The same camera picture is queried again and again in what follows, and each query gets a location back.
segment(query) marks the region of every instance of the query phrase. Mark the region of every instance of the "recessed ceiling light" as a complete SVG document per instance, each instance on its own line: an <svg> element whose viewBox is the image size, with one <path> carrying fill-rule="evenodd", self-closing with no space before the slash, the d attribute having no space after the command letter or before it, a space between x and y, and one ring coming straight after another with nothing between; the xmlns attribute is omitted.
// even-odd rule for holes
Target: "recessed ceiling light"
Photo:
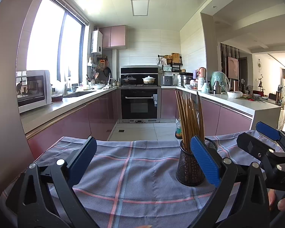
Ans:
<svg viewBox="0 0 285 228"><path fill-rule="evenodd" d="M148 16L149 0L131 0L133 16Z"/></svg>

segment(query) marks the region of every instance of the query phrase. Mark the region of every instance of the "cutting board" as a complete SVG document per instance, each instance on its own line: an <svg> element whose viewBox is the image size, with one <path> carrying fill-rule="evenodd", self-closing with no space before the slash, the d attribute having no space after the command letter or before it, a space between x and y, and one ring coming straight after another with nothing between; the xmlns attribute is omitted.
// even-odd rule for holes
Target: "cutting board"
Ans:
<svg viewBox="0 0 285 228"><path fill-rule="evenodd" d="M173 63L181 63L179 53L172 53L172 62Z"/></svg>

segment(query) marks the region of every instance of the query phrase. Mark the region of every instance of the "tablecloth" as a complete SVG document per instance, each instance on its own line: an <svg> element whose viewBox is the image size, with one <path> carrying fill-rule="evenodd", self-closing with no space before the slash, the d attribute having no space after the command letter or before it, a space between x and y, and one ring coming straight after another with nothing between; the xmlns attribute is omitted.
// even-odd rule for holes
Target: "tablecloth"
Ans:
<svg viewBox="0 0 285 228"><path fill-rule="evenodd" d="M256 131L247 131L276 151L275 143ZM250 165L255 158L237 147L241 133L210 136L218 153L236 164ZM79 149L84 139L63 137L36 162L45 166ZM197 187L182 185L175 177L180 155L179 141L97 141L97 152L80 183L73 187L79 200L100 227L134 228L152 225L154 228L187 227L209 199L214 186L205 180ZM219 220L227 217L239 184L235 184ZM16 222L4 206L9 186L0 197L0 206ZM60 216L68 220L55 188L50 192Z"/></svg>

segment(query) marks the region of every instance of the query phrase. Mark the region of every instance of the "finger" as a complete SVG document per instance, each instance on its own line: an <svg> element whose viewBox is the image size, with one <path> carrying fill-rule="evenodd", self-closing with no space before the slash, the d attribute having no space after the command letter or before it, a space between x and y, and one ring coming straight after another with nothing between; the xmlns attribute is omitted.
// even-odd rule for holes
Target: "finger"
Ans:
<svg viewBox="0 0 285 228"><path fill-rule="evenodd" d="M279 201L279 203L277 204L277 208L280 211L285 211L285 198Z"/></svg>
<svg viewBox="0 0 285 228"><path fill-rule="evenodd" d="M268 192L269 206L272 206L276 200L276 195L273 189Z"/></svg>

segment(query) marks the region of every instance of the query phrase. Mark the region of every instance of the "utensil holder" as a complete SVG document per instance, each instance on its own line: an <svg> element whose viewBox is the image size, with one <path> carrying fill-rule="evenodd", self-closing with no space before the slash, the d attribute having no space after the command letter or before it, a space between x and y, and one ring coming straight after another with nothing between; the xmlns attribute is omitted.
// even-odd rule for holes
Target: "utensil holder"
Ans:
<svg viewBox="0 0 285 228"><path fill-rule="evenodd" d="M217 146L212 140L205 138L204 144L217 151ZM205 175L196 158L184 150L183 141L180 142L180 150L180 159L176 171L177 180L186 186L200 185L205 180Z"/></svg>

